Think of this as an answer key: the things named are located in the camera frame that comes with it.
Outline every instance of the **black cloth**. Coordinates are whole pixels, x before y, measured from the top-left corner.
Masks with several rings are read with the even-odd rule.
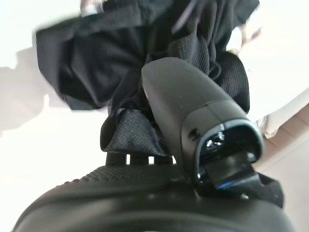
[[[120,122],[123,115],[130,115],[128,110],[138,110],[133,114],[149,121],[148,133],[144,131],[148,136],[144,146],[148,146],[155,122],[140,71],[152,60],[178,57],[187,61],[216,81],[244,111],[249,110],[245,70],[225,47],[233,28],[244,24],[258,4],[258,0],[109,0],[104,13],[39,30],[39,68],[71,109],[109,106],[110,116],[102,127],[109,128],[102,131],[104,151],[120,149],[116,143],[106,144],[113,138],[104,138],[117,140],[121,130],[126,131]],[[134,143],[127,150],[138,146],[132,135],[126,136]],[[161,153],[160,149],[141,150],[151,155]]]

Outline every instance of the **black mesh fabric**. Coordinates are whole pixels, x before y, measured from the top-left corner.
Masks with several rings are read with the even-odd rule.
[[[164,157],[169,152],[154,129],[140,83],[143,65],[163,57],[183,59],[216,81],[247,112],[246,72],[225,50],[232,30],[244,24],[258,4],[258,0],[109,0],[104,13],[38,31],[39,68],[71,109],[109,104],[100,141],[108,156],[123,161],[131,154],[132,163],[148,162],[147,155]]]

